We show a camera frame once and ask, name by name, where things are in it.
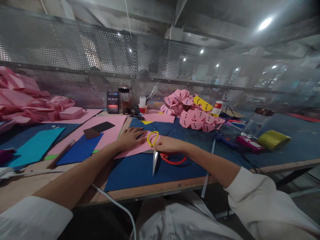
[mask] teal paper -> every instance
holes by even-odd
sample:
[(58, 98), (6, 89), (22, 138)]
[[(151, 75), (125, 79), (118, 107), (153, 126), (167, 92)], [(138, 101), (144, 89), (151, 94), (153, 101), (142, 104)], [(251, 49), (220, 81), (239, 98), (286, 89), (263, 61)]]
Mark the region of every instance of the teal paper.
[(17, 150), (11, 162), (5, 163), (2, 167), (15, 168), (40, 161), (64, 129), (57, 128), (38, 132)]

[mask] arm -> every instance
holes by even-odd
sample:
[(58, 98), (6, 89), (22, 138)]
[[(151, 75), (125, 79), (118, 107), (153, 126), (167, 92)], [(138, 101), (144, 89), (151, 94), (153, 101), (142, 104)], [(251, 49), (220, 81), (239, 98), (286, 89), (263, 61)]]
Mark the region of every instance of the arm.
[(223, 187), (227, 188), (237, 176), (240, 166), (222, 157), (211, 154), (191, 143), (162, 136), (155, 150), (181, 152), (206, 169)]
[(72, 209), (100, 171), (118, 153), (144, 143), (136, 138), (145, 133), (142, 128), (129, 128), (114, 143), (0, 215), (0, 239), (52, 239), (62, 233), (72, 219)]
[(144, 143), (146, 138), (136, 138), (146, 133), (143, 128), (129, 128), (117, 141), (105, 146), (85, 161), (48, 183), (33, 196), (50, 200), (72, 209), (93, 183), (101, 170), (120, 152)]
[(206, 169), (229, 193), (231, 209), (256, 239), (314, 239), (319, 226), (273, 180), (190, 143), (161, 137), (154, 150), (181, 152)]

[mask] phone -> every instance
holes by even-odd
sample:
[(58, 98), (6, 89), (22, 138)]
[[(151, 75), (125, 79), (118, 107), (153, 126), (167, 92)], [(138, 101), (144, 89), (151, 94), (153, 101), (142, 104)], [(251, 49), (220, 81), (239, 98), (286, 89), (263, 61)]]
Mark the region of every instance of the phone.
[(107, 108), (109, 114), (120, 113), (120, 92), (108, 91), (107, 92)]

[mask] dark liquid in jar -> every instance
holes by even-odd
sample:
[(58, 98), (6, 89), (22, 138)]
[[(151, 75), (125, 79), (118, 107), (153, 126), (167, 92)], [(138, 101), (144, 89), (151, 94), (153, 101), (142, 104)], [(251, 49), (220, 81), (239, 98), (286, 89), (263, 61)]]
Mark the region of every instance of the dark liquid in jar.
[(122, 114), (129, 115), (131, 114), (130, 101), (121, 101)]

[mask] white sleeve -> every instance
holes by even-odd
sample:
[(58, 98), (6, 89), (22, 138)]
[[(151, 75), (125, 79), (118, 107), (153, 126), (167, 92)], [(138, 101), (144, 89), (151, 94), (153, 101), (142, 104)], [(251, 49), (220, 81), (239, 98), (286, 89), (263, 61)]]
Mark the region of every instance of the white sleeve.
[(69, 209), (54, 202), (26, 197), (0, 215), (0, 239), (57, 239), (72, 217)]
[(320, 235), (320, 227), (286, 193), (277, 191), (267, 176), (241, 168), (225, 190), (230, 208), (256, 239), (290, 239), (288, 234), (313, 239)]

